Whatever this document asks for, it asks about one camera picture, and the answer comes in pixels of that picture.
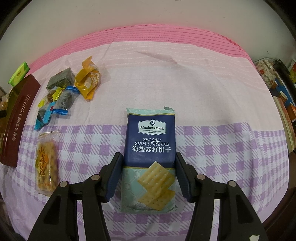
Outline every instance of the cracker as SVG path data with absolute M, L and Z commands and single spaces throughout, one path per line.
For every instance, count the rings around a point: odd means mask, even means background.
M 160 197 L 155 197 L 150 192 L 146 192 L 138 201 L 144 203 L 147 207 L 161 211 L 174 195 L 175 191 L 169 189 L 164 190 Z
M 156 161 L 138 179 L 138 182 L 155 197 L 159 197 L 174 181 L 175 176 Z

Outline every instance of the silver bolt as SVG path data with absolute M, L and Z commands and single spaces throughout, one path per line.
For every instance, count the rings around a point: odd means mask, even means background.
M 205 175 L 203 175 L 203 174 L 197 174 L 197 178 L 199 179 L 199 180 L 204 180 L 205 179 Z
M 229 181 L 229 185 L 232 187 L 235 187 L 237 185 L 237 183 L 235 181 Z
M 64 188 L 65 186 L 68 185 L 68 183 L 66 181 L 62 181 L 60 184 L 59 184 L 62 188 Z
M 100 179 L 100 175 L 98 175 L 98 174 L 92 175 L 91 176 L 91 179 L 94 180 L 94 181 L 99 180 Z

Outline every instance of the pink fabric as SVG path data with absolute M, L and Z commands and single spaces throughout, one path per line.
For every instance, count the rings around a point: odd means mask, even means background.
M 94 48 L 112 42 L 154 41 L 192 44 L 207 48 L 228 56 L 246 58 L 253 64 L 249 55 L 232 40 L 198 28 L 187 28 L 172 25 L 137 25 L 122 28 L 111 28 L 75 39 L 43 55 L 30 64 L 30 73 L 42 66 L 74 52 Z

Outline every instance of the white wall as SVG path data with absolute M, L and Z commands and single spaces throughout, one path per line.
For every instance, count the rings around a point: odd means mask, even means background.
M 33 0 L 0 41 L 0 85 L 9 91 L 17 67 L 70 40 L 107 28 L 164 23 L 203 28 L 229 37 L 253 60 L 288 63 L 296 44 L 263 0 Z

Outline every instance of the bed sheet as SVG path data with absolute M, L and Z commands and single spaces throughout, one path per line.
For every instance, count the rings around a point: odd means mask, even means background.
M 37 104 L 49 78 L 93 56 L 102 74 L 94 99 L 79 96 L 70 114 L 34 131 Z M 176 111 L 176 151 L 214 181 L 235 180 L 264 221 L 284 196 L 288 151 L 274 101 L 248 54 L 206 30 L 168 25 L 114 28 L 89 34 L 30 65 L 41 88 L 28 114 L 16 169 L 0 165 L 0 191 L 14 229 L 28 238 L 48 197 L 35 190 L 37 137 L 59 130 L 60 180 L 84 181 L 123 153 L 126 107 Z M 176 187 L 177 210 L 169 214 L 120 212 L 120 182 L 103 205 L 112 240 L 184 240 L 194 204 Z M 215 203 L 211 240 L 218 230 Z M 78 228 L 85 240 L 81 202 Z

